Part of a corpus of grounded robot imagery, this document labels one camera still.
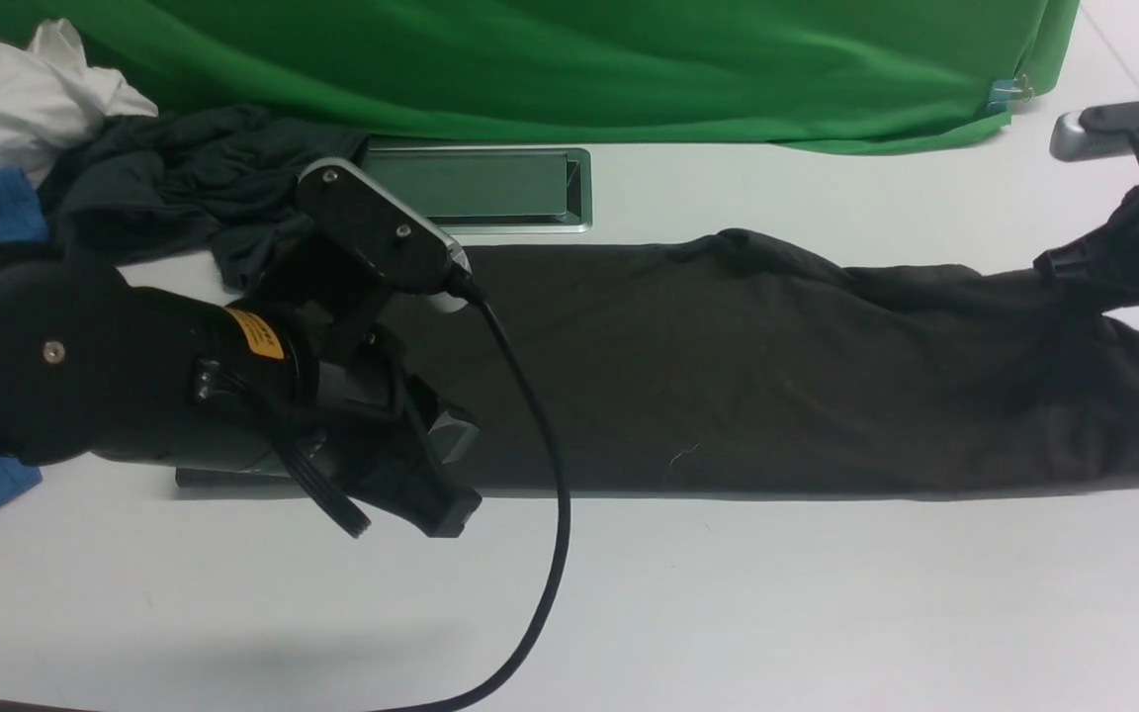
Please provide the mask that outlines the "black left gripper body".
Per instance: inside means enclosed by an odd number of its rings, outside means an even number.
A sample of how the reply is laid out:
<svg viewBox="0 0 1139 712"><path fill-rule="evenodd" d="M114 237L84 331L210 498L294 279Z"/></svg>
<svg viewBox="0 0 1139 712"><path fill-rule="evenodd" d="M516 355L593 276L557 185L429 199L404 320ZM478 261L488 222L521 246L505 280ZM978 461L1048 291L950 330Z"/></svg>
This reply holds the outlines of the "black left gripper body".
<svg viewBox="0 0 1139 712"><path fill-rule="evenodd" d="M297 370L290 425L349 496L461 496L431 443L443 401L380 324L394 290L338 244L290 242L236 302L265 318Z"/></svg>

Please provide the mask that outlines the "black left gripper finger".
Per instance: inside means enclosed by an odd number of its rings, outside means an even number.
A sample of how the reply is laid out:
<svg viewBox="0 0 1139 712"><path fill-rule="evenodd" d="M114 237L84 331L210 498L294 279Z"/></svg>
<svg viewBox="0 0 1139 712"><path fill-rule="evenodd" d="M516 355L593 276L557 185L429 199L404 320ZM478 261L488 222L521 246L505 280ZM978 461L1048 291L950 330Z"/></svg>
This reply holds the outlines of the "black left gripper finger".
<svg viewBox="0 0 1139 712"><path fill-rule="evenodd" d="M448 477L426 455L388 455L362 477L362 500L396 515L431 538L462 535L480 509L477 490Z"/></svg>

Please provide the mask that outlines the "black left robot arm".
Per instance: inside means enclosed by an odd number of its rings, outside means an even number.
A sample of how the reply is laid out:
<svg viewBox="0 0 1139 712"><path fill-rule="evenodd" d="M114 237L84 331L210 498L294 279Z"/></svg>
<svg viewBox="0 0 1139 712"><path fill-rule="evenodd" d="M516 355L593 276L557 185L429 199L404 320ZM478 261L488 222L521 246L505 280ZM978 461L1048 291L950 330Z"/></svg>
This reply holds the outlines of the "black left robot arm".
<svg viewBox="0 0 1139 712"><path fill-rule="evenodd" d="M0 243L0 457L170 466L180 486L298 486L351 537L360 504L460 537L481 497L446 464L478 429L408 373L394 295L321 237L226 306L117 267Z"/></svg>

